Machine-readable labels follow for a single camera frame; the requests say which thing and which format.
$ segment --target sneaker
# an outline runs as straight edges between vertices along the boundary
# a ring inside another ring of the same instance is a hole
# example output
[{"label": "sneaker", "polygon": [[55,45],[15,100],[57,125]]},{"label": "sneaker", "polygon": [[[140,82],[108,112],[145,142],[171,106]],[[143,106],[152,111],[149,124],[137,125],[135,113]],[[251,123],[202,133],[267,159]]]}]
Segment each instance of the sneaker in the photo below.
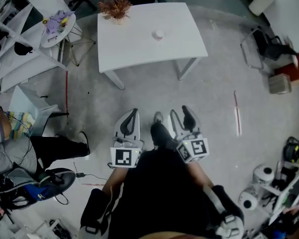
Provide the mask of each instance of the sneaker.
[{"label": "sneaker", "polygon": [[154,115],[154,123],[156,122],[163,123],[163,121],[164,121],[163,114],[161,112],[156,112]]},{"label": "sneaker", "polygon": [[89,155],[90,154],[90,147],[89,147],[89,142],[88,142],[88,138],[87,138],[86,134],[82,131],[79,132],[78,139],[79,139],[79,142],[86,144],[86,146],[88,148],[88,155]]}]

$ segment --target gray floor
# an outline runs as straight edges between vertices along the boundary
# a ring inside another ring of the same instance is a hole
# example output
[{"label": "gray floor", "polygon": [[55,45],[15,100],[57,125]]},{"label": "gray floor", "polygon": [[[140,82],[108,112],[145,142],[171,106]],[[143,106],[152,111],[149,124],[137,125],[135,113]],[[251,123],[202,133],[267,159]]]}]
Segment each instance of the gray floor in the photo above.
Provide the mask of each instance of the gray floor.
[{"label": "gray floor", "polygon": [[[202,17],[210,15],[203,8],[192,7],[191,10],[209,56],[203,58],[183,81],[178,81],[173,61],[139,65],[117,71],[126,85],[126,90],[121,91],[99,73],[97,45],[86,54],[79,67],[69,64],[69,120],[51,119],[45,135],[60,133],[75,139],[77,133],[84,130],[92,153],[86,158],[57,161],[53,167],[67,167],[107,178],[112,172],[107,163],[111,161],[113,126],[123,113],[132,108],[140,110],[142,140],[150,150],[153,144],[149,130],[154,113],[162,111],[166,118],[171,109],[181,113],[182,105],[197,113],[203,134],[208,138],[210,156],[200,165],[215,184],[225,187],[235,202],[252,179],[257,165],[267,163],[275,167],[285,140],[290,135],[299,138],[299,85],[289,94],[269,94],[266,77],[245,65],[239,45],[245,29],[234,24],[234,20],[230,21],[231,15],[227,15],[228,21],[224,22]],[[85,33],[97,39],[96,15],[78,23]],[[85,54],[87,48],[79,47],[77,52]],[[258,63],[253,40],[247,43],[247,50],[249,59]],[[180,67],[185,63],[178,61]],[[58,104],[65,110],[65,72],[62,69],[42,73],[25,85],[37,90],[39,95],[49,95],[48,103]],[[234,91],[241,113],[240,137],[236,135]],[[2,95],[2,103],[11,92]],[[51,199],[33,207],[44,219],[60,218],[69,229],[76,231],[90,191],[98,187],[82,183],[103,181],[94,177],[77,180],[65,192],[70,201],[68,206]],[[245,212],[246,228],[256,228],[265,218],[260,211]],[[27,222],[29,227],[34,226],[30,220]]]}]

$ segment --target black bag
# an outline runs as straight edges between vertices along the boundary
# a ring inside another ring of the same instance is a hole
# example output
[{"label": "black bag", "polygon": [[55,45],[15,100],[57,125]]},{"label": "black bag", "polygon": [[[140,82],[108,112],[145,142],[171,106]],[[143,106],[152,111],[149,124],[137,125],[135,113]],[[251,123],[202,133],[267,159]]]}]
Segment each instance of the black bag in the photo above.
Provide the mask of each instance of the black bag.
[{"label": "black bag", "polygon": [[22,43],[18,43],[16,42],[14,44],[14,51],[16,52],[16,54],[18,54],[19,56],[24,56],[28,53],[32,53],[33,48],[32,47],[27,47]]},{"label": "black bag", "polygon": [[284,159],[288,162],[297,162],[299,159],[299,140],[290,136],[284,147]]}]

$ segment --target dried plant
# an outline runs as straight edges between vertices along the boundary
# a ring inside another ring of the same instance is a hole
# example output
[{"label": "dried plant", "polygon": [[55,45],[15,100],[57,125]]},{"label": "dried plant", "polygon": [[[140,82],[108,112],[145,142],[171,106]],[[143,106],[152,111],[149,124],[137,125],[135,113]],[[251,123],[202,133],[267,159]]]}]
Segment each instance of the dried plant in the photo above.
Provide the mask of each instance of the dried plant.
[{"label": "dried plant", "polygon": [[114,19],[128,17],[128,10],[132,6],[128,0],[104,0],[98,5],[103,18],[112,17]]}]

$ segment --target potted plant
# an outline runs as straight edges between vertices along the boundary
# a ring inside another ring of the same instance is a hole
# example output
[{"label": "potted plant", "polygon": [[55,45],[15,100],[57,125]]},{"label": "potted plant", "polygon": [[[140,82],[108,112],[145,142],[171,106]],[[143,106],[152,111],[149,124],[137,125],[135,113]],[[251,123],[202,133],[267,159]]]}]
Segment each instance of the potted plant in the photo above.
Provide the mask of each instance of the potted plant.
[{"label": "potted plant", "polygon": [[104,0],[98,3],[103,18],[112,18],[116,24],[123,24],[128,16],[128,10],[132,6],[128,0]]}]

